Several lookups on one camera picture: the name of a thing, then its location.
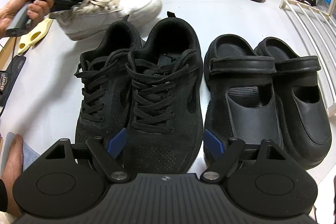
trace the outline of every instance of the blue cloth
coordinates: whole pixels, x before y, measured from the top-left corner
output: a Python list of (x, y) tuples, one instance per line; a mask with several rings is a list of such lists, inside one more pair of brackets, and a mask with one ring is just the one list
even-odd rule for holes
[[(12, 144), (12, 141), (15, 138), (15, 134), (9, 132), (6, 136), (5, 145), (3, 148), (2, 161), (1, 161), (1, 174), (5, 168), (8, 159), (9, 148)], [(36, 153), (29, 145), (23, 142), (23, 168), (22, 171), (26, 170), (29, 165), (31, 165), (40, 155)]]

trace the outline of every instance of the yellow plastic tool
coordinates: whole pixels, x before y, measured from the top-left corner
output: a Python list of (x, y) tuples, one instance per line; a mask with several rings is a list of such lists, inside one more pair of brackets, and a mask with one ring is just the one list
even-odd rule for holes
[(23, 35), (20, 39), (19, 50), (17, 51), (17, 54), (23, 54), (31, 46), (35, 45), (38, 41), (45, 37), (52, 22), (53, 20), (47, 17), (42, 22), (37, 24), (37, 26), (29, 33)]

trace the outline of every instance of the metal screw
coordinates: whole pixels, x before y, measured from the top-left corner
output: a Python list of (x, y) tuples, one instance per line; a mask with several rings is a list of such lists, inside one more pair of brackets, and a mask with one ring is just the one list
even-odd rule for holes
[(219, 173), (213, 171), (208, 171), (203, 174), (203, 178), (207, 180), (216, 180), (219, 179), (219, 177)]
[(127, 174), (123, 171), (114, 172), (111, 177), (115, 180), (124, 180), (127, 178)]
[(169, 176), (163, 176), (161, 179), (164, 180), (164, 181), (168, 181), (168, 180), (170, 180), (170, 177)]

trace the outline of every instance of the shoe heel tab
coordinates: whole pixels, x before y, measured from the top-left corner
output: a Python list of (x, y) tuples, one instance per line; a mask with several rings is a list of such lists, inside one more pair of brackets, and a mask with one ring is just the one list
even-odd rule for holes
[(176, 17), (173, 12), (167, 11), (167, 17)]
[(124, 18), (122, 19), (122, 21), (128, 21), (129, 15), (124, 16)]

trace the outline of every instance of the white shoelace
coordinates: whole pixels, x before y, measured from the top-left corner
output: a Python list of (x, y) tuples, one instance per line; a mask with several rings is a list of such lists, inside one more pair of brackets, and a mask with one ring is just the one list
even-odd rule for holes
[(119, 6), (120, 0), (83, 0), (76, 13), (88, 14), (91, 12), (101, 11), (119, 11), (122, 7)]

